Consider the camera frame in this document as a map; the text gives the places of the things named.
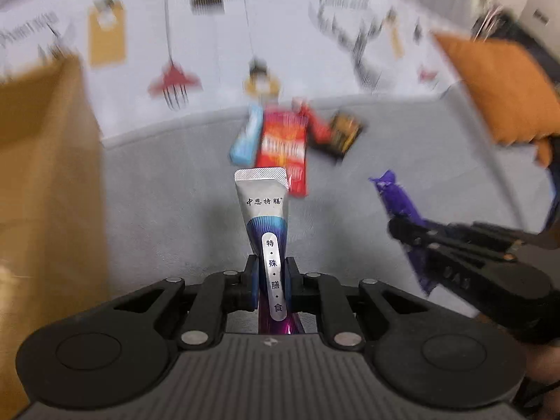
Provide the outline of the blue white tube snack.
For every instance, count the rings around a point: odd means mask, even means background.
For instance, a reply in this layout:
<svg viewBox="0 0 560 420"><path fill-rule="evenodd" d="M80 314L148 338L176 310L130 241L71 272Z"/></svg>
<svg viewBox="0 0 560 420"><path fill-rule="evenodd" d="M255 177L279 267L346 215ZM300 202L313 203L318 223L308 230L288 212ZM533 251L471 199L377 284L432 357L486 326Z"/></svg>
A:
<svg viewBox="0 0 560 420"><path fill-rule="evenodd" d="M292 335L301 324L289 306L285 271L288 241L288 175L281 167L240 169L234 183L245 229L258 258L258 330Z"/></svg>

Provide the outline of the purple candy bar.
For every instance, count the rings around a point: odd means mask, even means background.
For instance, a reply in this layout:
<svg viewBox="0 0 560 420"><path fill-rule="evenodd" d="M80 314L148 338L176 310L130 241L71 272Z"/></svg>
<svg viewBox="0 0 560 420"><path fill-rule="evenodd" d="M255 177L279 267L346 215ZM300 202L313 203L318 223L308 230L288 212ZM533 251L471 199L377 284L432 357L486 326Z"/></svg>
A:
<svg viewBox="0 0 560 420"><path fill-rule="evenodd" d="M426 269L427 250L422 242L422 234L427 226L415 205L397 180L397 175L388 170L369 181L375 186L389 218L389 234L404 248L421 290L428 296L438 284L431 279Z"/></svg>

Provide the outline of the light blue snack packet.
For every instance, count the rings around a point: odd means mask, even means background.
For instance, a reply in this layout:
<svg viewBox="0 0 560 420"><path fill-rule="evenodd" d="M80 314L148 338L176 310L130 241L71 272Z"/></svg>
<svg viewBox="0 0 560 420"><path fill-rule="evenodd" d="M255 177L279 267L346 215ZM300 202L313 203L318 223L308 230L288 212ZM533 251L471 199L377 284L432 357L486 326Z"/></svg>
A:
<svg viewBox="0 0 560 420"><path fill-rule="evenodd" d="M263 107L260 104L252 104L249 107L249 116L230 148L230 161L234 165L247 168L255 165L263 122Z"/></svg>

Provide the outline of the red orange snack packet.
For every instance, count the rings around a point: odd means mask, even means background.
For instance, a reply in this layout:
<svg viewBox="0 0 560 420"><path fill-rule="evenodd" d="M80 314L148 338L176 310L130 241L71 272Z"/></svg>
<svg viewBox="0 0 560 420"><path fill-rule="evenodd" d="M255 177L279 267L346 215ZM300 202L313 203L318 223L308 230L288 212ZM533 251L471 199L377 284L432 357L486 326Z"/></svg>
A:
<svg viewBox="0 0 560 420"><path fill-rule="evenodd" d="M291 110L267 109L256 167L282 167L287 172L289 193L305 197L307 188L308 120Z"/></svg>

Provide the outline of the long red snack packet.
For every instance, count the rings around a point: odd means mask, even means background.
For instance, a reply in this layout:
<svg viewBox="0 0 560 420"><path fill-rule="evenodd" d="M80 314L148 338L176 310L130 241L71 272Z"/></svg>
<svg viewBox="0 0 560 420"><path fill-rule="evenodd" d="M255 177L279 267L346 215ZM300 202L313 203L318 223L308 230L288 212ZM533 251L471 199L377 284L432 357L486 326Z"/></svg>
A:
<svg viewBox="0 0 560 420"><path fill-rule="evenodd" d="M292 109L307 122L308 143L313 149L338 158L333 146L332 129L304 100L293 100Z"/></svg>

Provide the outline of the black orange chocolate bar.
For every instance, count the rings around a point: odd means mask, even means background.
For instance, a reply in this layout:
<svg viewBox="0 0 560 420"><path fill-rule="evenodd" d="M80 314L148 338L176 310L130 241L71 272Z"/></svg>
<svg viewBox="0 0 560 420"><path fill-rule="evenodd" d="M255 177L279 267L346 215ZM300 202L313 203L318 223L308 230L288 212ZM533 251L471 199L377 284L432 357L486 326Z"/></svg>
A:
<svg viewBox="0 0 560 420"><path fill-rule="evenodd" d="M335 158L342 159L364 131L365 125L353 114L339 111L332 117L329 128L329 151Z"/></svg>

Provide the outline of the orange cushion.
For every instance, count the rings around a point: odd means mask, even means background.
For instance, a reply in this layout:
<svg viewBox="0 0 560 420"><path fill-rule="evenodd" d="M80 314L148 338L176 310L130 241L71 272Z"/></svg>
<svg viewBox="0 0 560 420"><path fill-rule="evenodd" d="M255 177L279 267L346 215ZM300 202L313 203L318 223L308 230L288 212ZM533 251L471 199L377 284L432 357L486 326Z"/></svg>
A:
<svg viewBox="0 0 560 420"><path fill-rule="evenodd" d="M559 135L559 95L544 69L520 44L470 40L434 32L483 117L494 143L532 143L535 160L552 164L551 137Z"/></svg>

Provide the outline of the brown cardboard box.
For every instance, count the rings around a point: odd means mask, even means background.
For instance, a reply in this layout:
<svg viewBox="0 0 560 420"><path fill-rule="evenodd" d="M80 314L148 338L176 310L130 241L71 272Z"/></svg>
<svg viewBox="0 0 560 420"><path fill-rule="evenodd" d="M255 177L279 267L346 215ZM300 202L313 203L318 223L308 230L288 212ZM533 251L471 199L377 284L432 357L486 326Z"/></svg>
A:
<svg viewBox="0 0 560 420"><path fill-rule="evenodd" d="M16 352L35 330L108 297L103 146L81 61L1 86L1 416L28 403Z"/></svg>

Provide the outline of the grey printed sofa cover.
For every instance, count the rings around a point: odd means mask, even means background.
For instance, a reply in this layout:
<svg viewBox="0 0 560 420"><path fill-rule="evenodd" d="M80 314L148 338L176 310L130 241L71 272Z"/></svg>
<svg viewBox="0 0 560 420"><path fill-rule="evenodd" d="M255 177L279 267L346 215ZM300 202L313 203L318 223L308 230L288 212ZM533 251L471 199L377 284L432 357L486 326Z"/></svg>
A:
<svg viewBox="0 0 560 420"><path fill-rule="evenodd" d="M55 33L87 52L95 1L5 1L2 69L37 63ZM302 270L420 293L372 184L389 170L426 218L545 226L552 185L534 149L492 143L431 38L456 23L414 0L120 1L125 60L86 68L114 295L244 265L229 151L255 59L279 81L280 103L307 100L323 118L344 110L364 125L341 161L308 152L308 193L289 202L288 218L288 254Z"/></svg>

